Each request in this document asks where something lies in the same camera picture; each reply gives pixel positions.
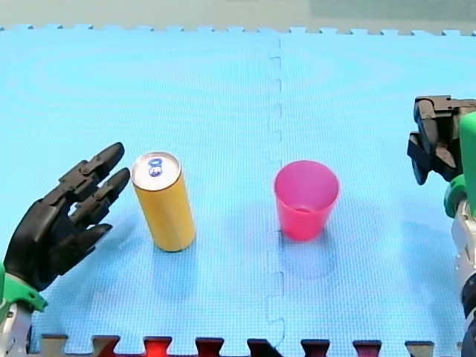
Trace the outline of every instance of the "blue foam mat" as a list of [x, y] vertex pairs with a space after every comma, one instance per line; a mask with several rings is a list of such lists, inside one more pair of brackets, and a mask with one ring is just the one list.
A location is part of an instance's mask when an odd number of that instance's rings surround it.
[[[155, 149], [181, 159], [199, 232], [180, 254], [155, 250], [129, 187], [106, 220], [115, 229], [45, 291], [35, 348], [52, 333], [69, 336], [68, 353], [90, 352], [93, 335], [140, 353], [155, 335], [182, 355], [196, 337], [224, 338], [224, 356], [246, 355], [248, 338], [285, 356], [305, 338], [329, 339], [330, 356], [362, 339], [383, 356], [407, 340], [456, 354], [446, 185], [417, 187], [405, 153], [416, 96], [474, 97], [476, 38], [322, 32], [0, 33], [2, 248], [34, 199], [115, 141], [125, 166]], [[299, 158], [342, 185], [323, 239], [305, 245], [276, 231], [271, 192]]]

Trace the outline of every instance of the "plastic cup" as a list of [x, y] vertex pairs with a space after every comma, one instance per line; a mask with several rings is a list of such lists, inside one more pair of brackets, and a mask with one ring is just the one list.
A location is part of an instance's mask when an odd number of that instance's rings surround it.
[[281, 231], [290, 239], [318, 237], [339, 194], [337, 176], [315, 161], [287, 164], [274, 180]]

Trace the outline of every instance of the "aluminum can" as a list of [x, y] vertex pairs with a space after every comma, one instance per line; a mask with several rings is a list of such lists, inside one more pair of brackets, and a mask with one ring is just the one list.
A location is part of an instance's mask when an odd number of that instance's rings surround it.
[[167, 152], [139, 156], [131, 180], [152, 239], [163, 251], [181, 251], [195, 239], [184, 175], [178, 160]]

